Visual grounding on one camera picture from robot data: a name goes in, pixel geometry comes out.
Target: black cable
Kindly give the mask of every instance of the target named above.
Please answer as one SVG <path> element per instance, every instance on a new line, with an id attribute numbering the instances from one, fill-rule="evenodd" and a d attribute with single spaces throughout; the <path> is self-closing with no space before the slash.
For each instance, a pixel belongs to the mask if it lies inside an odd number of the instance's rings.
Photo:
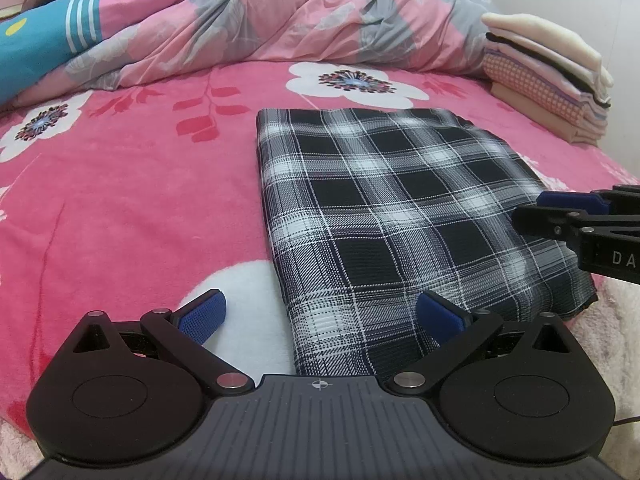
<path id="1" fill-rule="evenodd" d="M 630 416 L 629 418 L 621 418 L 620 420 L 616 420 L 613 423 L 613 425 L 622 426 L 623 424 L 629 424 L 632 422 L 640 422 L 640 416 Z"/>

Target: blue rubber pad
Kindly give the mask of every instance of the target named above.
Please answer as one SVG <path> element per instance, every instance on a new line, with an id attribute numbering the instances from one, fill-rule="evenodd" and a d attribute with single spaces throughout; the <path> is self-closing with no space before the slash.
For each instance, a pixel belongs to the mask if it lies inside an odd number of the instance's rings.
<path id="1" fill-rule="evenodd" d="M 225 317 L 225 295 L 218 292 L 182 316 L 178 322 L 178 330 L 202 345 L 220 328 Z"/>
<path id="2" fill-rule="evenodd" d="M 608 215 L 611 211 L 611 202 L 604 200 L 596 193 L 543 191 L 538 195 L 536 205 L 562 209 L 583 209 L 590 215 Z"/>
<path id="3" fill-rule="evenodd" d="M 466 330 L 464 320 L 452 311 L 422 293 L 415 305 L 415 314 L 420 326 L 433 337 L 439 345 Z"/>

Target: white wall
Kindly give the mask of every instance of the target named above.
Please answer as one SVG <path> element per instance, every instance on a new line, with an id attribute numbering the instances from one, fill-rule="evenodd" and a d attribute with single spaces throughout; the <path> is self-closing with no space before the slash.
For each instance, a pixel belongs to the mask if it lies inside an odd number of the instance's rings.
<path id="1" fill-rule="evenodd" d="M 615 79 L 600 146 L 640 176 L 640 0 L 493 0 L 507 14 L 528 12 L 580 34 Z"/>

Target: fluffy rug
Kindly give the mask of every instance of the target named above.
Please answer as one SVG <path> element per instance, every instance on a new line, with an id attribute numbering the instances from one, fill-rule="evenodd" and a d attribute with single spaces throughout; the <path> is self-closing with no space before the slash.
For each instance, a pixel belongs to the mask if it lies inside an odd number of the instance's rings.
<path id="1" fill-rule="evenodd" d="M 571 330 L 609 385 L 616 418 L 640 415 L 640 285 L 607 278 L 598 294 Z M 640 423 L 613 428 L 600 457 L 626 480 L 640 480 Z M 20 479 L 41 458 L 34 441 L 0 420 L 0 473 Z"/>

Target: crumpled duvet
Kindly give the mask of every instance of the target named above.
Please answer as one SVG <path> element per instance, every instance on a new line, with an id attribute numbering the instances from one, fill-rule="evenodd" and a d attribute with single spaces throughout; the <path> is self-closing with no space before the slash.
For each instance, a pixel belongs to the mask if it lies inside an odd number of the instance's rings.
<path id="1" fill-rule="evenodd" d="M 0 25 L 0 104 L 239 60 L 481 73 L 489 0 L 57 0 Z"/>

